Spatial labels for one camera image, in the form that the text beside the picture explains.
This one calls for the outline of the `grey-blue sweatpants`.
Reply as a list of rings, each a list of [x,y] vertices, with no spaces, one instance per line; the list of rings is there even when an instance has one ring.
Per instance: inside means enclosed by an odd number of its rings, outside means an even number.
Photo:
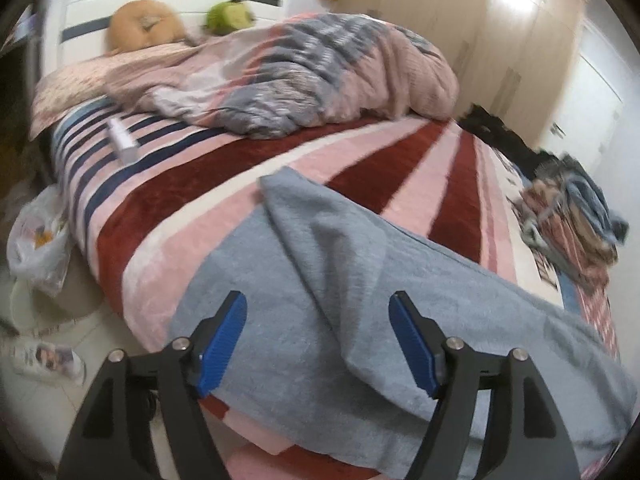
[[[526,350],[588,466],[629,430],[637,390],[598,333],[444,246],[284,168],[204,260],[169,324],[186,336],[242,292],[246,324],[216,390],[257,425],[341,462],[404,476],[435,404],[410,367],[416,331],[388,308],[406,292],[447,336]]]

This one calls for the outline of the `black clothing pile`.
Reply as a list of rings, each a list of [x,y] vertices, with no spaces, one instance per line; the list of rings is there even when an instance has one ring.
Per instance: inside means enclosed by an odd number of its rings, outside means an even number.
[[[497,116],[488,113],[484,107],[472,104],[471,108],[457,120],[458,125],[468,133],[474,134],[485,144],[494,148],[528,180],[536,178],[539,166],[558,158],[544,150],[532,150],[523,139],[508,128]]]

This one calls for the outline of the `white plastic bag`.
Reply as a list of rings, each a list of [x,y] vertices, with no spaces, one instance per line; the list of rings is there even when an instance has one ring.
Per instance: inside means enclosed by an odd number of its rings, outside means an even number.
[[[74,241],[63,196],[54,185],[25,204],[9,232],[6,258],[14,278],[50,297],[61,292]]]

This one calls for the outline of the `patterned folded clothes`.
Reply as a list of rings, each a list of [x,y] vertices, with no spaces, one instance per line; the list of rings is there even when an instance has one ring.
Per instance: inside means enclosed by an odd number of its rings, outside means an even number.
[[[545,255],[587,294],[605,288],[617,246],[600,237],[568,200],[562,176],[536,179],[518,201],[525,243]]]

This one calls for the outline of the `striped pink bed blanket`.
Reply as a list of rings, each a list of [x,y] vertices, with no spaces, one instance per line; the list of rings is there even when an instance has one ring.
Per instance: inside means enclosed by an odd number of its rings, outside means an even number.
[[[480,352],[526,349],[599,470],[632,423],[604,292],[580,312],[521,237],[521,181],[454,122],[367,117],[276,140],[99,98],[53,130],[68,223],[114,311],[156,351],[230,290],[248,317],[204,406],[241,436],[235,479],[399,479],[435,402],[387,304],[398,290]]]

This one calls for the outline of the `blue denim jeans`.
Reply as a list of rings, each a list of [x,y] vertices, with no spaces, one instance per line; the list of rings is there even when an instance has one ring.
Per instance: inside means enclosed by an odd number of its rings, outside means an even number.
[[[585,216],[593,231],[610,244],[623,245],[629,230],[628,222],[608,208],[600,186],[580,162],[565,154],[560,159],[559,170],[568,200]]]

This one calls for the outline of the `white door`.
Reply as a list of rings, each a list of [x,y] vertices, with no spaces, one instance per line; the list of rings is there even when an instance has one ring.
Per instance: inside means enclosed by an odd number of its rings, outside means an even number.
[[[631,70],[590,21],[582,25],[578,51],[540,147],[570,155],[593,172],[599,166],[625,106]]]

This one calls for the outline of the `floral pink pillow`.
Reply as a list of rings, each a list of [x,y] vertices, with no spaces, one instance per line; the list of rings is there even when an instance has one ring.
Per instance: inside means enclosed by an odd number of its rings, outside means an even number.
[[[186,44],[163,44],[136,52],[103,55],[70,64],[43,77],[35,86],[30,111],[28,140],[60,120],[65,113],[82,102],[102,96],[107,74],[131,63],[156,62],[174,54],[191,53],[194,47]]]

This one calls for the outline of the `wooden wardrobe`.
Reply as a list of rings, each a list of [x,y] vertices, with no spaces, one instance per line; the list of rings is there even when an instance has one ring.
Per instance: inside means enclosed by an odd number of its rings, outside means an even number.
[[[431,41],[458,77],[454,114],[484,107],[534,148],[559,104],[588,0],[338,0]]]

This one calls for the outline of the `pink grey striped duvet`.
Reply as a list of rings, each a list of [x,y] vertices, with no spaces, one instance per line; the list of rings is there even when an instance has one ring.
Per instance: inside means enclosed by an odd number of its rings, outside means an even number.
[[[127,110],[277,139],[372,113],[451,117],[458,78],[434,44],[364,14],[297,15],[114,68],[105,93]]]

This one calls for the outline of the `tan plush toy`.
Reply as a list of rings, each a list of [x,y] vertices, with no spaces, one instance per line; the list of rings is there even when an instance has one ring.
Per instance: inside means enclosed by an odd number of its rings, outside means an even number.
[[[179,15],[157,0],[134,0],[110,18],[106,42],[109,54],[128,53],[186,38]]]

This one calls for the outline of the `green plush toy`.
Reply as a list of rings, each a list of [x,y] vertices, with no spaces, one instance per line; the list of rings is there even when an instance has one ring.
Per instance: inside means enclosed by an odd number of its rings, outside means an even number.
[[[209,35],[226,36],[255,24],[255,15],[244,0],[228,0],[208,10],[203,29]]]

